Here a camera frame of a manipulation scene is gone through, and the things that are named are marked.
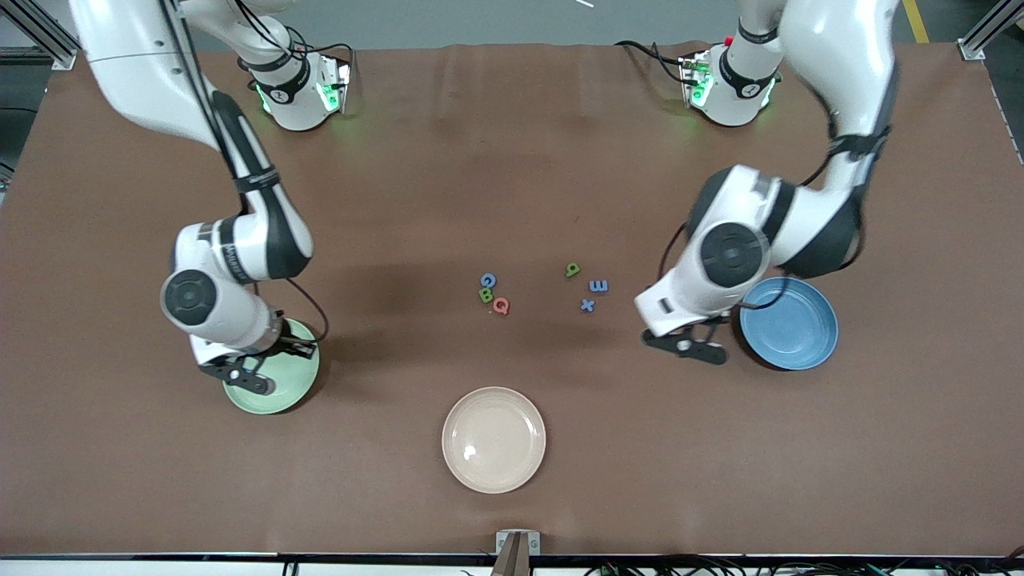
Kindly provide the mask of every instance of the brown table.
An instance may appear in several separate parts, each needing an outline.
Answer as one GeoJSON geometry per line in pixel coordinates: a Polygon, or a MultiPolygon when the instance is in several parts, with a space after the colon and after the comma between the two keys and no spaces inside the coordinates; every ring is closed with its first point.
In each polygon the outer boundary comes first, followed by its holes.
{"type": "MultiPolygon", "coordinates": [[[[289,133],[233,55],[204,54],[312,229],[300,280],[332,320],[315,394],[265,417],[158,305],[177,231],[237,209],[219,156],[120,118],[84,66],[54,75],[0,211],[0,552],[473,551],[507,527],[557,553],[1007,552],[1024,170],[982,65],[898,54],[866,252],[813,282],[840,345],[804,373],[729,334],[724,367],[647,349],[632,304],[711,173],[818,164],[824,117],[792,75],[724,129],[622,48],[367,52],[352,114],[289,133]],[[478,301],[485,272],[507,318],[478,301]],[[588,316],[590,279],[611,289],[588,316]],[[506,495],[440,453],[447,410],[484,385],[548,426],[506,495]]],[[[287,285],[263,293],[318,329],[287,285]]]]}

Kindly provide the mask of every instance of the green plate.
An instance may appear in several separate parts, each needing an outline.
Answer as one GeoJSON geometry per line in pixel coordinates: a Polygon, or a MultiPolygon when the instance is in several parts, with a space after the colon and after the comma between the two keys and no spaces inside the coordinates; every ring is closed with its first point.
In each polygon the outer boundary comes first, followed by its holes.
{"type": "MultiPolygon", "coordinates": [[[[313,333],[301,322],[286,318],[292,327],[292,334],[299,338],[313,339],[313,333]]],[[[244,366],[253,369],[256,359],[247,358],[244,366]]],[[[274,382],[273,393],[269,396],[253,394],[239,386],[224,384],[224,393],[236,406],[251,414],[275,414],[295,406],[306,396],[316,379],[319,370],[319,345],[309,360],[290,354],[279,354],[266,359],[259,373],[274,382]]]]}

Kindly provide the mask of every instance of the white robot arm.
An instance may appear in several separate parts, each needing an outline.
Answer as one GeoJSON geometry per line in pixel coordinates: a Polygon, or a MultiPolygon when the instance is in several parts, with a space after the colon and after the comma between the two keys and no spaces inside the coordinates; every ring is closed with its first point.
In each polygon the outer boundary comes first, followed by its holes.
{"type": "Polygon", "coordinates": [[[86,58],[111,106],[136,124],[203,142],[224,158],[242,211],[185,227],[171,254],[161,305],[189,334],[201,370],[257,395],[274,382],[247,357],[311,358],[315,342],[244,288],[297,276],[312,238],[238,105],[199,69],[174,0],[72,0],[86,58]]]}
{"type": "Polygon", "coordinates": [[[856,257],[861,203],[896,96],[891,27],[897,1],[785,3],[778,40],[829,114],[824,187],[795,186],[746,166],[712,175],[690,213],[689,243],[678,263],[635,299],[648,345],[689,349],[691,342],[680,345],[671,333],[720,321],[770,265],[813,278],[856,257]]]}
{"type": "Polygon", "coordinates": [[[263,109],[288,130],[308,130],[344,108],[351,63],[296,46],[268,14],[297,0],[183,0],[190,26],[218,38],[239,54],[256,81],[263,109]]]}

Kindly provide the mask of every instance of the green led light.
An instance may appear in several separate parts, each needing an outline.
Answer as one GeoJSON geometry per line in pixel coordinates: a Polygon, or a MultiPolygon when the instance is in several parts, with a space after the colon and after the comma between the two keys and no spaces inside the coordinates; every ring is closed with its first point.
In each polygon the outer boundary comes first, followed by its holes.
{"type": "Polygon", "coordinates": [[[338,110],[338,90],[335,90],[330,85],[322,86],[319,83],[316,84],[316,88],[321,92],[321,99],[324,100],[324,108],[328,112],[338,110]]]}
{"type": "Polygon", "coordinates": [[[761,100],[761,108],[768,106],[768,98],[771,97],[771,89],[774,87],[775,87],[775,80],[772,80],[771,82],[768,83],[768,86],[765,88],[765,97],[763,100],[761,100]]]}
{"type": "Polygon", "coordinates": [[[263,102],[263,110],[267,114],[271,114],[270,105],[266,104],[266,96],[263,95],[263,90],[259,87],[259,84],[256,85],[256,93],[259,94],[259,99],[263,102]]]}
{"type": "Polygon", "coordinates": [[[708,101],[708,94],[714,85],[714,78],[712,78],[711,74],[706,74],[700,83],[693,87],[693,106],[703,106],[708,101]]]}

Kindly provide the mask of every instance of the plate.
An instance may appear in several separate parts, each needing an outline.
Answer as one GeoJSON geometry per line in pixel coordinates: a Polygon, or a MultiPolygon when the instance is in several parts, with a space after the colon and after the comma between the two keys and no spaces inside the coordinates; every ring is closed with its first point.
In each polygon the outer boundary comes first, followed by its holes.
{"type": "MultiPolygon", "coordinates": [[[[743,301],[768,303],[784,282],[782,277],[762,280],[743,301]]],[[[755,354],[785,370],[814,368],[828,360],[839,343],[836,311],[821,292],[796,278],[790,278],[774,304],[764,310],[740,308],[739,330],[755,354]]]]}
{"type": "Polygon", "coordinates": [[[519,488],[544,459],[548,438],[525,396],[489,386],[456,403],[444,420],[441,451],[459,482],[484,494],[519,488]]]}
{"type": "MultiPolygon", "coordinates": [[[[304,324],[291,318],[286,318],[292,328],[292,334],[306,340],[313,339],[313,333],[304,324]]],[[[243,364],[252,370],[256,366],[255,358],[247,358],[243,364]]],[[[239,386],[224,384],[227,398],[236,406],[251,414],[275,414],[288,410],[298,404],[306,396],[316,379],[319,370],[319,345],[313,351],[313,357],[306,360],[290,354],[271,356],[260,366],[259,373],[271,378],[274,386],[268,396],[251,393],[239,386]]]]}

